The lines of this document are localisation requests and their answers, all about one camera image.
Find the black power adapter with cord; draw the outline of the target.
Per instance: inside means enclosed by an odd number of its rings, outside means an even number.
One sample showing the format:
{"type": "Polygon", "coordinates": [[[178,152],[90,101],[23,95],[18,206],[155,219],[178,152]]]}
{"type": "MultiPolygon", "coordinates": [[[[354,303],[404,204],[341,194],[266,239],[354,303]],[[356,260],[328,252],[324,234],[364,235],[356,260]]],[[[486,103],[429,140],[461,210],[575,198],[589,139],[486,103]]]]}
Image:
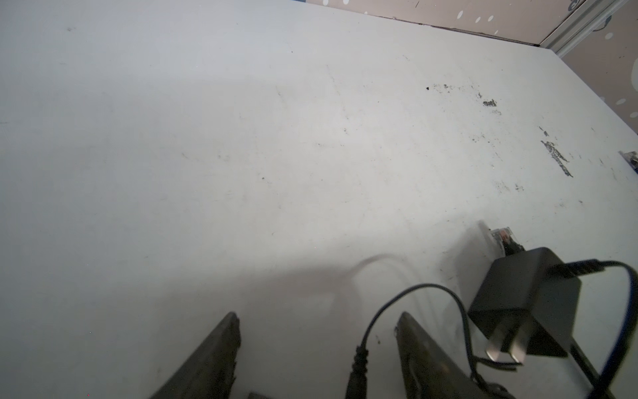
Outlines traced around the black power adapter with cord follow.
{"type": "Polygon", "coordinates": [[[637,327],[637,272],[620,261],[587,259],[564,263],[548,248],[507,250],[490,266],[469,308],[451,294],[461,315],[467,375],[487,398],[510,398],[486,381],[479,365],[503,372],[522,367],[528,355],[572,356],[591,383],[591,398],[610,398],[610,387],[631,347],[637,327]],[[610,268],[628,274],[629,296],[619,336],[601,372],[573,339],[581,277],[610,268]]]}

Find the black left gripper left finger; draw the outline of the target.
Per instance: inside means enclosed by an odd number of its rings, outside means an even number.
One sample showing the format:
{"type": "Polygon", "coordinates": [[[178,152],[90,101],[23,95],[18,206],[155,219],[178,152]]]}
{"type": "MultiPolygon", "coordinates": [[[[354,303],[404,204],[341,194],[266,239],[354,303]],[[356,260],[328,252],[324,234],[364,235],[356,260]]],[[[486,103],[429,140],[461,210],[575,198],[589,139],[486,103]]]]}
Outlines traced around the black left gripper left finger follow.
{"type": "Polygon", "coordinates": [[[230,312],[152,397],[230,397],[240,346],[240,320],[230,312]]]}

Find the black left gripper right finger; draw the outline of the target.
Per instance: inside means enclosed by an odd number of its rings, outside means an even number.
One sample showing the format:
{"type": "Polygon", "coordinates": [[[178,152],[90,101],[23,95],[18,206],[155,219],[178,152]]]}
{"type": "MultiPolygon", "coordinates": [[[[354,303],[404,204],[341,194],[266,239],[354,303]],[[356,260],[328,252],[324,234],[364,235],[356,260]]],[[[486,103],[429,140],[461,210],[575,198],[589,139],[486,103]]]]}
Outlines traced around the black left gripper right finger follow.
{"type": "Polygon", "coordinates": [[[405,395],[408,398],[487,398],[407,312],[396,326],[405,395]]]}

